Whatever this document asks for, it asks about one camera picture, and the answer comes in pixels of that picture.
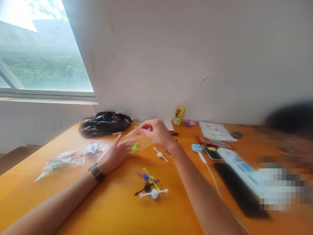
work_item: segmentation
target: window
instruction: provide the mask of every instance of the window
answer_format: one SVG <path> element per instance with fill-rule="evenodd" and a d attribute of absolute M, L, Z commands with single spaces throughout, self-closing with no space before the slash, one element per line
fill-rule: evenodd
<path fill-rule="evenodd" d="M 7 87 L 9 88 L 10 86 L 3 80 L 3 78 L 0 76 L 0 87 Z"/>
<path fill-rule="evenodd" d="M 0 35 L 1 93 L 94 97 L 61 0 L 1 0 Z"/>

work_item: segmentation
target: person's hand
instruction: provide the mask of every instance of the person's hand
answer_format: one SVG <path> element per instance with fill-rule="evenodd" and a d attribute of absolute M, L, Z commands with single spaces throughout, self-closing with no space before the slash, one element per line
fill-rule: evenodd
<path fill-rule="evenodd" d="M 108 152 L 99 161 L 98 168 L 104 174 L 108 174 L 119 167 L 123 161 L 131 156 L 132 147 L 135 144 L 135 140 L 128 139 L 121 143 L 118 143 L 122 135 L 114 140 Z"/>
<path fill-rule="evenodd" d="M 176 141 L 160 119 L 144 121 L 140 128 L 141 131 L 158 146 L 168 149 L 169 146 L 176 144 Z"/>

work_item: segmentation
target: wristwatch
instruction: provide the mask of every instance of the wristwatch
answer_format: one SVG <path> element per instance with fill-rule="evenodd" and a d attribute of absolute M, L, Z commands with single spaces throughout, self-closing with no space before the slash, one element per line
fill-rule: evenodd
<path fill-rule="evenodd" d="M 88 169 L 88 171 L 90 171 L 93 174 L 93 176 L 95 177 L 95 179 L 100 182 L 100 181 L 102 181 L 104 179 L 104 175 L 98 169 L 97 165 L 98 165 L 98 163 L 94 164 L 92 167 L 90 167 Z"/>

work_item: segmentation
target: smartphone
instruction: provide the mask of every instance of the smartphone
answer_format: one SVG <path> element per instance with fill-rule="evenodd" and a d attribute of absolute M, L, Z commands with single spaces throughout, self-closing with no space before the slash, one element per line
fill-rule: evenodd
<path fill-rule="evenodd" d="M 213 166 L 246 217 L 270 217 L 267 211 L 260 209 L 262 205 L 260 205 L 258 199 L 230 165 L 227 163 L 214 163 Z"/>
<path fill-rule="evenodd" d="M 204 146 L 202 145 L 202 147 L 204 148 L 206 154 L 209 156 L 209 158 L 211 158 L 212 160 L 214 161 L 220 161 L 222 160 L 221 156 L 218 154 L 217 151 L 212 151 L 212 150 L 209 150 L 209 148 L 215 148 L 216 150 L 218 149 L 216 146 Z"/>

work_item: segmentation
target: white paper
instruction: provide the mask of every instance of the white paper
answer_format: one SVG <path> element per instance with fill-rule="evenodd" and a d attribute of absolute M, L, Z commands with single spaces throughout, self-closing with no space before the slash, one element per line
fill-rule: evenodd
<path fill-rule="evenodd" d="M 199 126 L 204 137 L 226 142 L 237 142 L 222 124 L 199 121 Z"/>
<path fill-rule="evenodd" d="M 174 131 L 172 122 L 170 120 L 163 120 L 163 122 L 169 131 Z"/>

